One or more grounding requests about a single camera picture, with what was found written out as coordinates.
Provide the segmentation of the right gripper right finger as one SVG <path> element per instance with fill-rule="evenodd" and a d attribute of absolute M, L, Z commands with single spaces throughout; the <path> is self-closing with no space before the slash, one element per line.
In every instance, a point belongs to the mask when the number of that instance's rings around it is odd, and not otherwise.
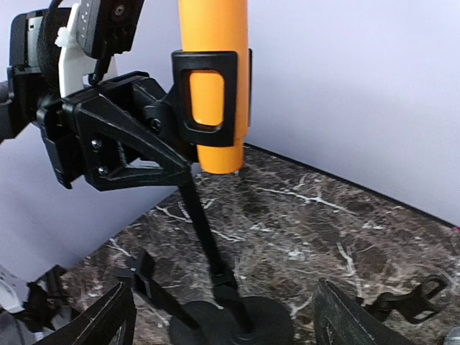
<path fill-rule="evenodd" d="M 317 344 L 412 344 L 386 327 L 374 315 L 394 304 L 420 297 L 420 286 L 404 295 L 383 293 L 370 305 L 361 306 L 330 280 L 321 278 L 313 294 L 313 323 Z"/>

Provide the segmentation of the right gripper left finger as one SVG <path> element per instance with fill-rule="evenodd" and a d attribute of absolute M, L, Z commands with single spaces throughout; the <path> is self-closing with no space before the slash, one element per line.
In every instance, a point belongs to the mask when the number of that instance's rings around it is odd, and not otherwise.
<path fill-rule="evenodd" d="M 38 341 L 41 345 L 129 345 L 137 309 L 132 290 L 119 283 L 72 322 Z"/>

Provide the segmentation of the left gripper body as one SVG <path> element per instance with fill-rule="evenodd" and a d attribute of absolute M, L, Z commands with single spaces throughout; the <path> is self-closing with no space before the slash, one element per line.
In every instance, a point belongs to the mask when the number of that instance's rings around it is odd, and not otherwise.
<path fill-rule="evenodd" d="M 57 181 L 67 189 L 83 174 L 83 156 L 74 119 L 75 106 L 96 96 L 105 96 L 132 116 L 132 84 L 148 78 L 145 72 L 132 72 L 104 81 L 49 103 L 37 112 L 37 120 Z"/>

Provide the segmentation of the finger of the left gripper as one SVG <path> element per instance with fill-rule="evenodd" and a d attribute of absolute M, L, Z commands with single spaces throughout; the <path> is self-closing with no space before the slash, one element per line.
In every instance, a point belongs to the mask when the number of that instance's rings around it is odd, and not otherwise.
<path fill-rule="evenodd" d="M 171 109 L 165 103 L 167 93 L 153 78 L 141 78 L 132 84 L 133 116 L 140 122 L 171 120 Z"/>
<path fill-rule="evenodd" d="M 189 161 L 107 97 L 81 101 L 74 119 L 83 174 L 96 190 L 190 182 Z"/>

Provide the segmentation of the black stand of purple microphone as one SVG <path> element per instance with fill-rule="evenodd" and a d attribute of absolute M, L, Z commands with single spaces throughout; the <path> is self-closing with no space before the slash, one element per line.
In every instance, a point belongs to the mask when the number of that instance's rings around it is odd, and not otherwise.
<path fill-rule="evenodd" d="M 449 286 L 448 281 L 439 275 L 430 275 L 412 291 L 402 295 L 386 292 L 380 294 L 363 309 L 378 321 L 384 322 L 391 312 L 397 311 L 411 324 L 420 324 L 445 309 L 431 300 Z"/>

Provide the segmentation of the orange microphone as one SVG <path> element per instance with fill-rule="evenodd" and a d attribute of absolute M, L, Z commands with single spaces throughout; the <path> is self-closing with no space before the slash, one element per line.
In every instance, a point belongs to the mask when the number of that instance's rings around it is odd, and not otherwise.
<path fill-rule="evenodd" d="M 207 173 L 234 173 L 244 162 L 249 120 L 249 45 L 246 1 L 180 1 L 183 51 L 238 54 L 235 143 L 229 147 L 198 145 L 198 159 Z M 193 119 L 218 126 L 224 119 L 225 82 L 215 71 L 196 71 L 189 77 Z"/>

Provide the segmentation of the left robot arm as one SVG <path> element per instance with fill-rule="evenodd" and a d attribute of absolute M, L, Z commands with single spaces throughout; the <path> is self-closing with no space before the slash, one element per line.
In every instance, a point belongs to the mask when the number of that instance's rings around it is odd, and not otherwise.
<path fill-rule="evenodd" d="M 142 1 L 82 1 L 16 16 L 1 139 L 40 129 L 57 181 L 85 178 L 96 190 L 193 187 L 195 146 L 180 133 L 181 104 L 147 73 L 110 73 L 132 48 Z"/>

